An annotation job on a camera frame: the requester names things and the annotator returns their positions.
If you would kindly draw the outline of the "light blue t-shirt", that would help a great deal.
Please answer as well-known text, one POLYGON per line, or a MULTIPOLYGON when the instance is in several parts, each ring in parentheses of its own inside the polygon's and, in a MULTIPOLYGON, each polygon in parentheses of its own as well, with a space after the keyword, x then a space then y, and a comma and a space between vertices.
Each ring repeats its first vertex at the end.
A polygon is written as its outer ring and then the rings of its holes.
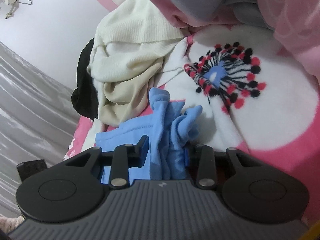
POLYGON ((166 90, 152 88, 149 91, 151 114, 139 116, 120 124, 112 131, 95 136, 95 144, 104 152, 117 146, 136 144, 144 135, 149 138, 149 150, 142 167, 129 169, 129 179, 181 180, 187 178, 187 142, 199 135, 198 117, 202 106, 186 110, 183 101, 170 101, 166 90))

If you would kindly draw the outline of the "grey curtain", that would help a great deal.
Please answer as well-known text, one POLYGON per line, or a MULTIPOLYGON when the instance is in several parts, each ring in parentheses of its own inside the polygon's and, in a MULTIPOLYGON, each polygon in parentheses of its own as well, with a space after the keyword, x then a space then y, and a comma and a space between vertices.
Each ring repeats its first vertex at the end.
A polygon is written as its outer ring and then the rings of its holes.
POLYGON ((18 217, 16 166, 63 160, 79 115, 71 90, 1 45, 1 216, 18 217))

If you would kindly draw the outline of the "black garment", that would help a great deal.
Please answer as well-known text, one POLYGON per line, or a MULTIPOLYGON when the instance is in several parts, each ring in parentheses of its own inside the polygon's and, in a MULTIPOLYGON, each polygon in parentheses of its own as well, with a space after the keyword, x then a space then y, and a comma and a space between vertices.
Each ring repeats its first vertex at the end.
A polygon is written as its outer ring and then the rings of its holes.
POLYGON ((97 90, 93 85, 92 77, 87 72, 93 43, 94 39, 91 39, 80 53, 76 72, 77 88, 71 96, 73 108, 77 113, 91 120, 98 118, 97 90))

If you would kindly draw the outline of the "pink floral bed blanket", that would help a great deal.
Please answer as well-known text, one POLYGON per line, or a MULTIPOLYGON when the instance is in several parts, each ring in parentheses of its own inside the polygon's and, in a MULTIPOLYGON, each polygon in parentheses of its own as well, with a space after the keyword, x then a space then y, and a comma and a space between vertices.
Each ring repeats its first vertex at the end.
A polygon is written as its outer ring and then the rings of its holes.
MULTIPOLYGON (((319 87, 271 32, 208 27, 163 59, 153 87, 184 110, 202 106, 194 141, 216 151, 235 146, 299 179, 310 193, 303 219, 319 220, 319 87)), ((66 157, 118 127, 81 116, 66 157)))

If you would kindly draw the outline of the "beige garment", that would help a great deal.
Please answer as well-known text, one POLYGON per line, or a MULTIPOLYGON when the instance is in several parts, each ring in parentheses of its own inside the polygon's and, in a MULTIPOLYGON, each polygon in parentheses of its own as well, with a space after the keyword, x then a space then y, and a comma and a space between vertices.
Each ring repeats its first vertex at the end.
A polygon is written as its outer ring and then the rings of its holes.
POLYGON ((147 107, 149 90, 155 83, 155 75, 161 70, 164 59, 157 59, 141 74, 121 82, 97 82, 98 119, 108 126, 139 116, 147 107))

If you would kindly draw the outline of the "white knit sweater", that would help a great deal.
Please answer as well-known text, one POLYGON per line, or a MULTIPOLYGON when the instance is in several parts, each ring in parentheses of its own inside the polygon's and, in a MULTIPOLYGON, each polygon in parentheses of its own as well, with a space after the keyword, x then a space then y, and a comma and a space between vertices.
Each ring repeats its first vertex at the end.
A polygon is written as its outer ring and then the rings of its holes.
POLYGON ((99 23, 87 71, 102 83, 132 79, 183 38, 149 0, 125 0, 99 23))

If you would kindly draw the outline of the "pink grey quilt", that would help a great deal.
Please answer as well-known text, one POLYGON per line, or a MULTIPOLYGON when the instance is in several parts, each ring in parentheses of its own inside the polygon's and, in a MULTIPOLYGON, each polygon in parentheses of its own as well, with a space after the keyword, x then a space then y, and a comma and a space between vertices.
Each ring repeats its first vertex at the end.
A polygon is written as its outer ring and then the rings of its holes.
POLYGON ((177 28, 243 23, 274 37, 319 76, 319 0, 150 0, 177 28))

